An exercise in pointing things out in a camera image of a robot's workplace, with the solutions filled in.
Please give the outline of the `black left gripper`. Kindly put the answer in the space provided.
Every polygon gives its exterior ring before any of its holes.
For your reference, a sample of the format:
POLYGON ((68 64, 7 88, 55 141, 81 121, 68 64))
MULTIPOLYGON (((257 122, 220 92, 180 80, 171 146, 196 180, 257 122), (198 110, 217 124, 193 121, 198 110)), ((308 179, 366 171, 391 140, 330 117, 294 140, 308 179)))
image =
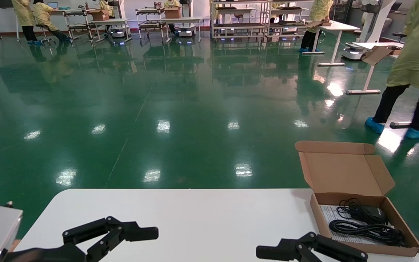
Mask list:
POLYGON ((5 262, 99 262, 122 242, 141 242, 156 240, 159 231, 156 227, 138 227, 137 222, 121 222, 108 216, 97 219, 63 232, 64 245, 51 248, 31 248, 7 253, 5 262), (96 244, 81 251, 76 244, 86 242, 106 234, 96 244))

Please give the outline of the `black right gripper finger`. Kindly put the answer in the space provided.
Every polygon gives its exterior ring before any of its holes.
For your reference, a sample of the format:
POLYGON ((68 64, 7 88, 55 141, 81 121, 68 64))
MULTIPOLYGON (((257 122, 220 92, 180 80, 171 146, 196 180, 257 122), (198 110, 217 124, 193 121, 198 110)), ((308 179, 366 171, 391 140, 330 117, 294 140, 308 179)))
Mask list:
POLYGON ((283 239, 279 247, 281 261, 321 262, 322 260, 314 252, 338 262, 368 261, 368 255, 365 252, 313 232, 296 240, 283 239))
POLYGON ((321 260, 314 255, 304 245, 293 245, 289 247, 269 247, 257 246, 256 257, 265 260, 275 260, 283 262, 320 262, 321 260))

